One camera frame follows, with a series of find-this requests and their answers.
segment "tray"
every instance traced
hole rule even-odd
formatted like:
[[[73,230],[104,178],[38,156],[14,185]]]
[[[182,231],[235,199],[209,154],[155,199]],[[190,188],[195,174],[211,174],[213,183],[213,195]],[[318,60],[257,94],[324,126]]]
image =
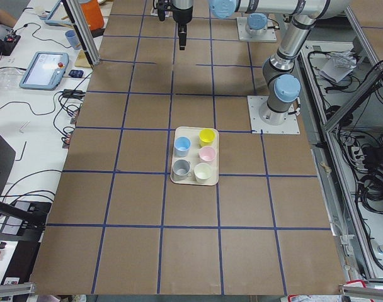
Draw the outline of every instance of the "tray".
[[[212,168],[212,176],[207,180],[207,182],[200,184],[196,181],[196,177],[194,176],[194,167],[200,163],[200,157],[198,156],[198,151],[201,149],[200,147],[200,139],[198,135],[200,134],[200,131],[204,128],[196,128],[196,127],[179,127],[176,129],[174,133],[174,141],[178,137],[187,137],[191,141],[191,146],[189,153],[186,157],[177,157],[174,154],[172,155],[172,163],[171,163],[171,180],[175,184],[193,184],[197,186],[214,186],[218,183],[218,173],[219,173],[219,132],[216,129],[213,129],[215,132],[215,140],[212,143],[211,147],[215,149],[217,152],[217,156],[215,157],[215,160],[211,164]],[[187,177],[186,179],[175,181],[173,179],[173,171],[172,166],[173,163],[176,162],[178,159],[184,159],[190,162],[190,168],[191,168],[191,176]]]

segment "computer monitor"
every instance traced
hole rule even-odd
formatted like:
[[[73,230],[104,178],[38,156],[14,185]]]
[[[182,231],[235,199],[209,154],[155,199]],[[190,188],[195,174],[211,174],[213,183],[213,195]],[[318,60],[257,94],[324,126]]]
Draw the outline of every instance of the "computer monitor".
[[[15,161],[15,151],[0,136],[0,196]],[[0,231],[0,240],[38,241],[44,230],[50,203],[17,201],[11,206],[0,201],[0,214],[7,216]]]

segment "white desk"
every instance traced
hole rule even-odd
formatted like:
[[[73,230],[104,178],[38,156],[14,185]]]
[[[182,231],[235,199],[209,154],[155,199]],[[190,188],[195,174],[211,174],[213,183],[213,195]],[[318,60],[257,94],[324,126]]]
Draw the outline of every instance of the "white desk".
[[[28,4],[28,7],[42,5],[46,10],[50,10],[54,7],[55,2],[56,0],[32,0]],[[101,6],[104,16],[110,14],[111,5],[112,2],[106,2]],[[30,22],[42,26],[42,28],[36,32],[36,36],[40,38],[52,38],[64,45],[68,45],[64,33],[69,29],[66,27],[46,25],[35,15],[32,9],[27,9],[23,12],[15,28],[20,28],[25,23]],[[57,43],[51,41],[43,42],[33,38],[31,34],[37,28],[36,25],[28,25],[28,27],[17,32],[17,34],[21,35],[21,40],[18,42],[11,56],[2,57],[0,59],[0,67],[16,66],[27,68],[37,51],[66,52],[70,58],[66,75],[54,91],[39,91],[26,90],[18,87],[23,73],[19,74],[15,69],[0,70],[0,107],[11,101],[25,101],[31,104],[32,109],[36,113],[50,112],[54,106],[53,95],[63,89],[74,89],[82,80],[68,77],[68,72],[71,69],[83,70],[84,77],[91,72],[91,69],[74,67],[74,62],[79,50],[74,50],[73,48],[66,49]],[[95,38],[94,40],[96,46],[99,48],[102,37]],[[85,91],[88,82],[89,79],[85,80],[78,89]],[[80,103],[76,100],[70,100],[70,102],[71,101],[72,103]],[[8,182],[15,183],[25,175],[45,169],[62,170],[67,149],[62,148],[62,135],[53,127],[53,119],[59,109],[60,104],[57,102],[56,110],[52,114],[45,116],[33,115],[29,107],[25,104],[10,104],[0,111],[0,134],[16,150],[16,159],[22,155],[22,159],[14,163]],[[20,132],[20,128],[28,121],[29,124],[23,130],[23,133]],[[65,126],[69,126],[69,122],[70,117],[68,117],[65,111],[62,111],[56,120],[56,125],[59,129],[62,129]],[[57,172],[37,174],[20,182],[13,188],[10,194],[22,194],[37,189],[56,192],[59,179],[60,173]],[[10,203],[12,200],[13,198],[9,198],[7,202]],[[26,200],[42,201],[41,198],[27,198]],[[0,283],[15,247],[16,242],[8,242],[6,248],[1,252]]]

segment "blue joint cap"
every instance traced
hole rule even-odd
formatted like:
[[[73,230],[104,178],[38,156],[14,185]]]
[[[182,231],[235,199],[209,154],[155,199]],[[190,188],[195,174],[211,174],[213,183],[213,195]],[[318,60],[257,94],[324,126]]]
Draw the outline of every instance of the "blue joint cap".
[[[248,25],[252,30],[261,30],[267,25],[267,16],[262,13],[253,13],[248,16]]]
[[[275,81],[274,92],[282,102],[292,103],[299,95],[300,82],[290,74],[283,74]]]
[[[211,13],[219,18],[226,19],[235,13],[237,0],[209,0]]]

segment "blue cup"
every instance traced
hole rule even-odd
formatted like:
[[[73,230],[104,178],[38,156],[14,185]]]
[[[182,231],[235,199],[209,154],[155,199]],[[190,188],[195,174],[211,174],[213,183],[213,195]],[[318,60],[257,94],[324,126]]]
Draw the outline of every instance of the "blue cup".
[[[186,157],[192,143],[187,137],[178,137],[174,141],[174,154],[177,157]]]
[[[77,33],[74,30],[66,31],[66,38],[73,49],[81,49],[81,44],[78,40]]]

